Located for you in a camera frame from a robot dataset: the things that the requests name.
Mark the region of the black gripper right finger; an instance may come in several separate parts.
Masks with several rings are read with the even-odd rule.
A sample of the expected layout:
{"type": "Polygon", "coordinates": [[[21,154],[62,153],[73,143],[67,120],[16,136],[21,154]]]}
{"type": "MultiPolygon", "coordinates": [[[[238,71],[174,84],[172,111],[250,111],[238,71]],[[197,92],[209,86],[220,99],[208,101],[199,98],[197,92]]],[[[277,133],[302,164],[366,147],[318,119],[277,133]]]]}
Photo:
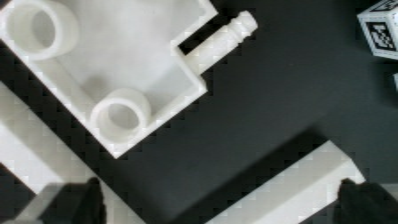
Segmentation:
{"type": "Polygon", "coordinates": [[[376,183],[344,179],[337,201],[337,224],[398,224],[398,200],[376,183]]]}

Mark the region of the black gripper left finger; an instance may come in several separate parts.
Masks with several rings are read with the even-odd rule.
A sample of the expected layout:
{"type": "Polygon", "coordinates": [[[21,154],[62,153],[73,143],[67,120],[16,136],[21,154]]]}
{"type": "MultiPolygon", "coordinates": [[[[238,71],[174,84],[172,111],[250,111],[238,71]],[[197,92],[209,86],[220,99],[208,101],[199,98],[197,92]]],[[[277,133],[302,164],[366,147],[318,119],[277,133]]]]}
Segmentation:
{"type": "Polygon", "coordinates": [[[106,206],[99,180],[69,183],[39,215],[42,224],[105,224],[106,206]]]}

